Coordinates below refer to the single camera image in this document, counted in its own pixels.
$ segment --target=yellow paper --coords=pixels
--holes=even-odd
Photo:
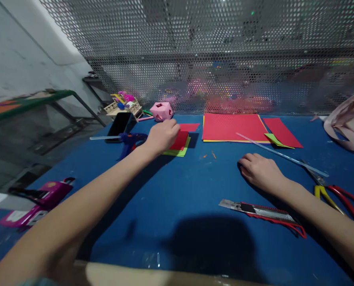
[[[189,143],[190,143],[190,137],[187,138],[186,144],[183,150],[166,150],[162,155],[170,155],[170,156],[176,156],[176,157],[183,157],[186,154],[186,151],[188,150]]]
[[[294,147],[289,147],[289,146],[286,146],[286,145],[282,144],[282,143],[275,137],[275,135],[273,135],[272,133],[264,133],[264,135],[266,135],[269,139],[271,139],[272,142],[273,142],[274,144],[276,144],[277,146],[294,149]]]

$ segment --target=hand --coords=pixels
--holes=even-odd
[[[239,160],[242,175],[258,188],[281,197],[290,184],[295,182],[284,177],[275,161],[254,153],[246,154]]]
[[[156,156],[161,155],[174,144],[179,130],[180,126],[175,119],[165,120],[150,129],[148,138],[143,145],[148,152]]]

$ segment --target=smartphone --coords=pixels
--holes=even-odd
[[[135,120],[130,112],[119,112],[109,129],[107,136],[118,136],[120,133],[129,133],[133,128]],[[120,139],[105,139],[105,143],[120,143]]]

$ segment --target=red utility knife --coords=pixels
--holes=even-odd
[[[307,238],[307,234],[302,225],[294,220],[286,211],[258,205],[251,205],[248,203],[236,203],[225,199],[223,199],[219,205],[221,207],[226,207],[235,211],[246,213],[250,217],[261,218],[269,222],[282,224],[283,226],[293,229],[302,238]]]

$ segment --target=red scissors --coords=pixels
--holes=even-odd
[[[341,189],[339,186],[335,186],[335,185],[327,186],[323,177],[321,177],[317,173],[313,172],[312,170],[309,170],[308,168],[306,168],[306,170],[311,175],[311,177],[315,180],[317,185],[322,186],[324,188],[327,188],[327,189],[331,190],[333,193],[335,193],[337,195],[337,197],[340,199],[340,201],[342,201],[342,203],[345,205],[345,207],[350,211],[350,213],[354,217],[354,207],[352,206],[350,201],[346,198],[346,197],[349,197],[349,198],[351,198],[354,201],[354,195],[352,195],[351,193],[345,191],[344,189]],[[323,192],[321,192],[321,193],[325,196],[325,198],[327,197],[326,192],[325,192],[325,194]],[[315,195],[316,195],[316,197],[321,199],[319,191],[318,191],[318,194],[315,194]]]

